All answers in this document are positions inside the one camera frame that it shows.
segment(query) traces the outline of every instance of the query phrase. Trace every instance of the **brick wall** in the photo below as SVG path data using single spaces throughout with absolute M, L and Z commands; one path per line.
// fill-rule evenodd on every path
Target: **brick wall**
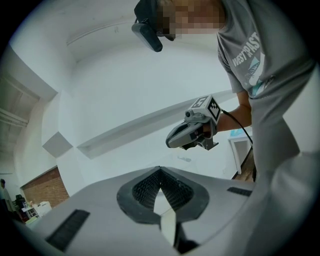
M 49 201 L 52 208 L 69 198 L 58 168 L 46 172 L 21 189 L 26 200 L 36 204 Z

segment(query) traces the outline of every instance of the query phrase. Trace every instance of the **headset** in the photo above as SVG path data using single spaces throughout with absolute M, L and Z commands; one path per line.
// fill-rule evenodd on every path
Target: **headset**
M 174 40 L 172 36 L 164 34 L 161 29 L 157 28 L 157 9 L 157 0 L 140 0 L 134 8 L 136 19 L 131 28 L 133 33 L 156 53 L 163 49 L 159 38 L 166 37 L 170 41 Z

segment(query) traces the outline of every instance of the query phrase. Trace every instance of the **white ceiling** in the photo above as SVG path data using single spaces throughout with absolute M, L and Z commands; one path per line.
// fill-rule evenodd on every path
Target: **white ceiling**
M 56 24 L 57 32 L 64 35 L 78 62 L 119 45 L 142 44 L 131 31 L 137 3 L 138 0 L 50 0 L 37 15 Z M 189 44 L 215 52 L 218 48 L 217 37 L 212 34 L 182 35 L 174 42 L 161 40 L 165 44 Z

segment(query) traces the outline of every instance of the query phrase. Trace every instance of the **person in background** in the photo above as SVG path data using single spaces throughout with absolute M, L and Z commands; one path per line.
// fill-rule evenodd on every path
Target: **person in background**
M 8 214 L 11 216 L 11 218 L 21 222 L 21 219 L 14 206 L 14 203 L 10 199 L 9 192 L 6 189 L 6 181 L 2 178 L 0 180 L 0 183 L 1 183 L 0 197 L 1 197 L 1 202 L 4 208 L 8 211 Z

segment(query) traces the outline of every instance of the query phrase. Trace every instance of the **gray t-shirt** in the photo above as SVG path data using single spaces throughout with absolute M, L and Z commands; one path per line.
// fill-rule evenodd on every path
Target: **gray t-shirt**
M 299 153 L 283 114 L 316 63 L 295 27 L 271 1 L 222 2 L 226 25 L 217 34 L 218 56 L 232 91 L 248 92 L 253 154 L 259 173 Z

